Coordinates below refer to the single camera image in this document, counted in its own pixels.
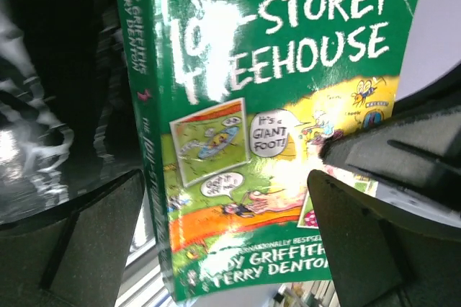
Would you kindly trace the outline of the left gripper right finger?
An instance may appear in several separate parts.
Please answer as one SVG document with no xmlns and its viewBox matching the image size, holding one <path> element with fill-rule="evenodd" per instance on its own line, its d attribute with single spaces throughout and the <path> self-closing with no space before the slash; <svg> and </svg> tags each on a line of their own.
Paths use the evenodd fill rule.
<svg viewBox="0 0 461 307">
<path fill-rule="evenodd" d="M 307 178 L 341 306 L 459 306 L 460 229 L 363 194 L 320 170 Z"/>
</svg>

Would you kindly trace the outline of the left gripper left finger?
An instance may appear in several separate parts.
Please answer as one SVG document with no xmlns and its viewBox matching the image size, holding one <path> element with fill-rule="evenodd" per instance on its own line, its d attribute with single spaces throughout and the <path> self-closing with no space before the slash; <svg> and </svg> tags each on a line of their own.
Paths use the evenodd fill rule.
<svg viewBox="0 0 461 307">
<path fill-rule="evenodd" d="M 2 306 L 113 306 L 144 196 L 132 170 L 1 225 Z"/>
</svg>

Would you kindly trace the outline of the dark green 104-Storey Treehouse book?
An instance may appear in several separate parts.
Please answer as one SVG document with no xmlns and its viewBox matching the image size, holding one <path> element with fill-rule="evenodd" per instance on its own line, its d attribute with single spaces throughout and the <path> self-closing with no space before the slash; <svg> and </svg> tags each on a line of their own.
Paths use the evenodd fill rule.
<svg viewBox="0 0 461 307">
<path fill-rule="evenodd" d="M 307 178 L 390 117 L 418 0 L 117 0 L 166 289 L 330 280 Z"/>
</svg>

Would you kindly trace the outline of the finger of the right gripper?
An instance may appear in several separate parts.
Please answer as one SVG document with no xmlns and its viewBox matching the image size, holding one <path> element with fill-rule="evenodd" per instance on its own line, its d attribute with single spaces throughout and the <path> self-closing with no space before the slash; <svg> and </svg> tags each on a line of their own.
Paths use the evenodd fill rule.
<svg viewBox="0 0 461 307">
<path fill-rule="evenodd" d="M 320 149 L 324 164 L 460 209 L 460 70 L 395 103 L 386 120 Z"/>
</svg>

